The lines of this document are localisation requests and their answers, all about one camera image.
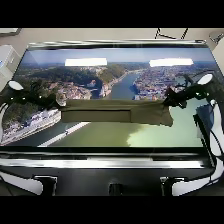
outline cloth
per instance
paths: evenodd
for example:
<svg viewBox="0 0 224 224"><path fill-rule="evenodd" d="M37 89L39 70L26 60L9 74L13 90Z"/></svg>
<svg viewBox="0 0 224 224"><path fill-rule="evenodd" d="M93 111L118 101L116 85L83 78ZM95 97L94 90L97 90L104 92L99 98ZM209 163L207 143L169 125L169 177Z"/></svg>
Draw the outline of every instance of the cloth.
<svg viewBox="0 0 224 224"><path fill-rule="evenodd" d="M62 122L129 122L172 126L169 107L162 101L67 100Z"/></svg>

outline dark green fabric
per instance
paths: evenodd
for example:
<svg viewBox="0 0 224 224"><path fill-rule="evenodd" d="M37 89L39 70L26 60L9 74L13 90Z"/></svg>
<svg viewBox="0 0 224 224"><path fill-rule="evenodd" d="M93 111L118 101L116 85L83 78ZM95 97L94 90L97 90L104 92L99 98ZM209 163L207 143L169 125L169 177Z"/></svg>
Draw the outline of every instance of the dark green fabric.
<svg viewBox="0 0 224 224"><path fill-rule="evenodd" d="M169 107L162 101L140 100L68 100L62 110L62 122L129 122L172 126Z"/></svg>

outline white device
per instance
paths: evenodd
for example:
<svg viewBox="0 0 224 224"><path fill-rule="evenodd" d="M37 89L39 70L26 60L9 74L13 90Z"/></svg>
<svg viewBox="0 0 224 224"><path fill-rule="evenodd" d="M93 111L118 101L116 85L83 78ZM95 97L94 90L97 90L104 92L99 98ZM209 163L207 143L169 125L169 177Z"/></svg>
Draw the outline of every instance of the white device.
<svg viewBox="0 0 224 224"><path fill-rule="evenodd" d="M12 79L20 60L20 55L11 45L0 46L0 92Z"/></svg>

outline floor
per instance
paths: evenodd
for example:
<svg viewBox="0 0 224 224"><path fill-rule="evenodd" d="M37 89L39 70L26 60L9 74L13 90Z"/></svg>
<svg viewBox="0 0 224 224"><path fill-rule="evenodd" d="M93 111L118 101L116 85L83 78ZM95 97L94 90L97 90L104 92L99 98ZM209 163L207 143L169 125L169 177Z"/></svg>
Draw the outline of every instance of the floor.
<svg viewBox="0 0 224 224"><path fill-rule="evenodd" d="M166 28L175 37L183 28ZM211 50L215 43L209 39L212 31L224 28L189 28L186 40L206 40ZM71 40L154 39L157 28L22 28L17 36L0 37L0 45L10 44L22 55L28 43Z"/></svg>

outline folded cloth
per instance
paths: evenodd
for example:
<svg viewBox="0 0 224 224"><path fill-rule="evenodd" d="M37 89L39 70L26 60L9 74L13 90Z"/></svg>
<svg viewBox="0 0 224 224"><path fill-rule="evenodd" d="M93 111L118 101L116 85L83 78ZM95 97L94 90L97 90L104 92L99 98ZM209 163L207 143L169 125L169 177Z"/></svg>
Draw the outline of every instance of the folded cloth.
<svg viewBox="0 0 224 224"><path fill-rule="evenodd" d="M169 107L162 101L67 100L61 109L62 122L129 122L172 126Z"/></svg>

